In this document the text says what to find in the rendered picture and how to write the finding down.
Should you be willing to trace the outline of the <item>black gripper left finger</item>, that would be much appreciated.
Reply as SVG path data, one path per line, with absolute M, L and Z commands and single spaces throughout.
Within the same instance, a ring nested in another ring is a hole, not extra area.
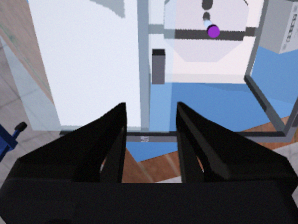
M 126 102 L 121 102 L 100 118 L 19 157 L 6 179 L 122 183 L 126 136 Z

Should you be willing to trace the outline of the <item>blue bench mat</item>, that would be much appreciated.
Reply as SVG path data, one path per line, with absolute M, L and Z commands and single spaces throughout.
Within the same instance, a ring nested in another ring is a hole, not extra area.
M 136 162 L 177 151 L 177 142 L 126 142 Z

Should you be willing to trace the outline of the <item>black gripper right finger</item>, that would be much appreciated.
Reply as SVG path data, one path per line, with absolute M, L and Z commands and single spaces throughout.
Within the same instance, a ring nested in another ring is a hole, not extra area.
M 291 195 L 298 186 L 287 157 L 204 118 L 183 102 L 177 102 L 176 134 L 182 183 L 279 180 Z

